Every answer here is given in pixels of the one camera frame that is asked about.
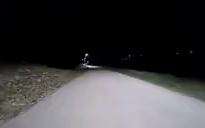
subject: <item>illuminated road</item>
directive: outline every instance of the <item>illuminated road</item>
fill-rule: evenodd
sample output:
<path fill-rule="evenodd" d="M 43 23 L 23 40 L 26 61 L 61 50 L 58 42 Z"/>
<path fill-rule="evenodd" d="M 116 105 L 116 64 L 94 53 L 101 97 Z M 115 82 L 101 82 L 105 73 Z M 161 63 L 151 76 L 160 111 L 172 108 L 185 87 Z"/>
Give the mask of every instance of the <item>illuminated road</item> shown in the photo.
<path fill-rule="evenodd" d="M 205 103 L 111 71 L 89 71 L 2 128 L 205 128 Z"/>

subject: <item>road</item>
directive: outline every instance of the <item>road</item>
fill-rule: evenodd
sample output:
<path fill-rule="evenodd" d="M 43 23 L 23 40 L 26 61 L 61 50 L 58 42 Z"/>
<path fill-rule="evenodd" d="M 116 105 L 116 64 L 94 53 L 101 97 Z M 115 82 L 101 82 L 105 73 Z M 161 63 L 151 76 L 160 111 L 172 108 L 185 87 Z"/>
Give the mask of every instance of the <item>road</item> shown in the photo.
<path fill-rule="evenodd" d="M 205 128 L 205 103 L 116 72 L 95 70 L 1 128 Z"/>

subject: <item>dirt shoulder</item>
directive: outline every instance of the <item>dirt shoulder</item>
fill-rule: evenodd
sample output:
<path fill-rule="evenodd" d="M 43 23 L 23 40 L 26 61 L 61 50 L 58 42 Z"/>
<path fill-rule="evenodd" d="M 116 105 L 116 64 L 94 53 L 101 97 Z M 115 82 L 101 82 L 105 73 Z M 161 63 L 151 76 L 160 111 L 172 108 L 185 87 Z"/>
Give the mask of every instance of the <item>dirt shoulder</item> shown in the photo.
<path fill-rule="evenodd" d="M 82 73 L 30 64 L 1 68 L 0 124 L 26 111 Z"/>

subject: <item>roadside grass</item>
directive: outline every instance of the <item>roadside grass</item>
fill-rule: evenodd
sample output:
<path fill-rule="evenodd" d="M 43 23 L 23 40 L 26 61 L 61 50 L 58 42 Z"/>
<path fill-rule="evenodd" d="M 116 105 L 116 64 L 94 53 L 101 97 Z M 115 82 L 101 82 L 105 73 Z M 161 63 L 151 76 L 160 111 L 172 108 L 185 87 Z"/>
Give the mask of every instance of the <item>roadside grass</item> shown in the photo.
<path fill-rule="evenodd" d="M 82 73 L 42 65 L 5 68 L 0 72 L 0 125 L 28 110 Z"/>
<path fill-rule="evenodd" d="M 170 74 L 135 70 L 116 70 L 122 74 L 153 83 L 169 90 L 194 97 L 205 102 L 205 82 L 192 78 L 179 78 Z"/>

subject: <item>night sky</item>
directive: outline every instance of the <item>night sky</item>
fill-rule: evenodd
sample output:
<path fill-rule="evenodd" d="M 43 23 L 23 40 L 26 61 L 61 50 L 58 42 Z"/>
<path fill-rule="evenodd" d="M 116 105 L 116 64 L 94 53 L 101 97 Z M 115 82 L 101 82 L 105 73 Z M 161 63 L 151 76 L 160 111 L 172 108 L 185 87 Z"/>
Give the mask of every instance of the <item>night sky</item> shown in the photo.
<path fill-rule="evenodd" d="M 0 0 L 0 58 L 205 76 L 205 2 L 114 5 Z"/>

